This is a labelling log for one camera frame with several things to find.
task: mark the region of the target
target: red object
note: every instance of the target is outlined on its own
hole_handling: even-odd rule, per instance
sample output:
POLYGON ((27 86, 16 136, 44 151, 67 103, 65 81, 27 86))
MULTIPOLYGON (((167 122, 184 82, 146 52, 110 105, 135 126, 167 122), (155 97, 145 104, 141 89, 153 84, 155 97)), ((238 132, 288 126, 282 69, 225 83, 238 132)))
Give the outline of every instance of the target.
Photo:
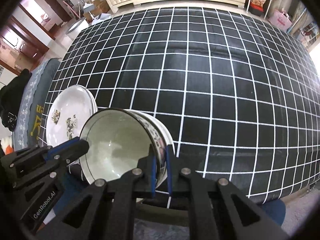
POLYGON ((311 35, 311 34, 312 34, 312 31, 306 31, 306 32, 305 32, 305 35, 306 35, 306 36, 309 36, 309 35, 311 35))
POLYGON ((10 154, 10 153, 13 153, 14 152, 14 150, 13 150, 13 148, 10 146, 10 145, 8 145, 7 147, 6 147, 6 149, 5 149, 5 155, 7 155, 7 154, 10 154))
POLYGON ((252 2, 250 2, 250 7, 252 7, 253 9, 256 9, 256 10, 259 10, 259 11, 263 12, 263 8, 262 7, 260 7, 258 5, 255 5, 252 2))

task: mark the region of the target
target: wooden door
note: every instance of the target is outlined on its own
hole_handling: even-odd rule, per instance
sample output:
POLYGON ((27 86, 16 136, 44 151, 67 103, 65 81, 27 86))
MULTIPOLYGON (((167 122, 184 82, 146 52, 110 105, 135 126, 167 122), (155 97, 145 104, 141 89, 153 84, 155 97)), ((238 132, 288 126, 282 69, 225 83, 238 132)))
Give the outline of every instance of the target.
POLYGON ((42 55, 44 55, 49 50, 49 48, 46 45, 44 45, 26 27, 24 27, 15 17, 12 16, 9 19, 7 26, 25 42, 37 48, 42 55))
POLYGON ((34 63, 38 62, 43 56, 39 49, 28 42, 21 44, 19 51, 34 63))
POLYGON ((71 20, 71 16, 64 10, 61 4, 57 0, 45 0, 47 4, 55 11, 55 13, 63 20, 68 22, 71 20))

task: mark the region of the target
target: stacked plates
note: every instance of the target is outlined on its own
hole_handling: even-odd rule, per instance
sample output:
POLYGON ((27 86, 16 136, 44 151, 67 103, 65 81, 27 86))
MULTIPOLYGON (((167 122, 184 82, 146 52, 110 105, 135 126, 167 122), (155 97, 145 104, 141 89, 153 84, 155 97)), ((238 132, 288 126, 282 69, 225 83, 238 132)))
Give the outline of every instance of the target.
POLYGON ((80 136, 84 124, 97 111, 93 95, 84 86, 74 85, 63 90, 47 117, 47 144, 55 147, 80 136))

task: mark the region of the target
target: white bowl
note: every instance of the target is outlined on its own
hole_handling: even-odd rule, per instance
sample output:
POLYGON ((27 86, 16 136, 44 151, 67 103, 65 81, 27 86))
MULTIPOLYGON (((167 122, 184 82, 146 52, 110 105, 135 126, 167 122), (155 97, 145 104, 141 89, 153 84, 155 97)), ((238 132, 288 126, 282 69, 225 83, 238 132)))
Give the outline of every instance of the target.
MULTIPOLYGON (((87 121, 80 138, 86 140, 90 148, 87 154, 80 157, 80 164, 90 184, 99 178, 106 181, 119 179, 127 171, 136 168, 140 158, 148 156, 150 144, 157 149, 155 131, 153 136, 147 132, 152 125, 146 127, 137 118, 142 117, 126 110, 106 109, 87 121)), ((165 163, 163 154, 158 151, 155 154, 159 186, 165 174, 165 163)))
POLYGON ((146 114, 146 113, 140 112, 138 110, 133 110, 133 109, 126 109, 126 110, 129 112, 136 113, 142 117, 145 117, 145 118, 147 118, 147 120, 149 120, 150 122, 155 124, 158 127, 158 129, 161 131, 161 133, 164 137, 165 143, 167 145, 171 144, 173 146, 173 153, 175 154, 175 149, 174 149, 174 144, 173 144, 173 139, 172 139, 171 133, 169 132, 167 127, 160 120, 156 119, 155 117, 153 117, 150 114, 146 114))

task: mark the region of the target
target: black grid tablecloth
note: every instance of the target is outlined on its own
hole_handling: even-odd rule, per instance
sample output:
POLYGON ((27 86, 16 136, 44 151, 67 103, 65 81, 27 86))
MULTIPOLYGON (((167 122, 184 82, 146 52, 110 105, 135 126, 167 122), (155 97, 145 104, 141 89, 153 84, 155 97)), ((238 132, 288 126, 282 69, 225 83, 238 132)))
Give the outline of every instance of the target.
MULTIPOLYGON (((303 45, 251 17, 206 8, 125 14, 82 31, 44 106, 80 84, 98 108, 151 114, 177 157, 226 177, 256 203, 319 179, 319 79, 303 45)), ((165 186, 151 204, 180 208, 165 186)))

